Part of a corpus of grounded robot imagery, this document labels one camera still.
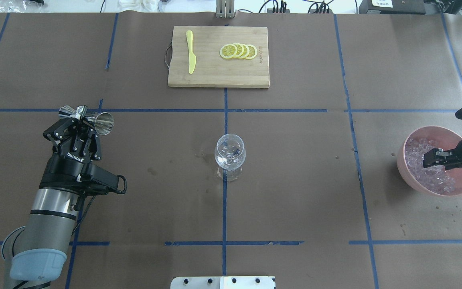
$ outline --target white bracket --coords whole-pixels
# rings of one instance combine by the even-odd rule
[[[235,18],[235,0],[217,0],[217,18]]]
[[[276,289],[271,276],[176,277],[170,289]]]

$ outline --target glass base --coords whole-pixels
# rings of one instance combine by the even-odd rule
[[[224,181],[227,181],[229,183],[230,181],[236,181],[238,179],[238,177],[242,174],[242,167],[233,171],[226,170],[224,174],[224,169],[218,166],[217,174],[219,175],[220,179],[223,179]]]

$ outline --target lemon slice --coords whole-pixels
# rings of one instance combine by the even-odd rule
[[[249,54],[245,59],[253,59],[258,54],[258,49],[254,45],[247,44],[247,49],[249,50]]]
[[[238,58],[239,59],[244,59],[245,57],[249,56],[249,44],[242,44],[244,50],[243,50],[243,54],[240,55]]]
[[[234,44],[226,44],[220,48],[220,57],[224,59],[231,59],[238,53],[238,48]]]
[[[233,57],[233,58],[238,58],[240,56],[243,55],[244,51],[245,51],[245,45],[244,44],[241,44],[241,43],[233,43],[234,46],[236,46],[236,48],[238,49],[238,52],[236,53],[236,55]]]

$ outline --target knife handle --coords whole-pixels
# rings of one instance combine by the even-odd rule
[[[188,53],[193,53],[194,33],[192,31],[186,31],[186,41],[188,43]]]

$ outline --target gripper logo text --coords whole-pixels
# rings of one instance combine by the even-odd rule
[[[73,159],[75,159],[76,161],[83,161],[83,159],[80,159],[79,157],[75,156],[75,155],[72,155],[71,153],[67,153],[67,156],[68,157],[72,157]]]

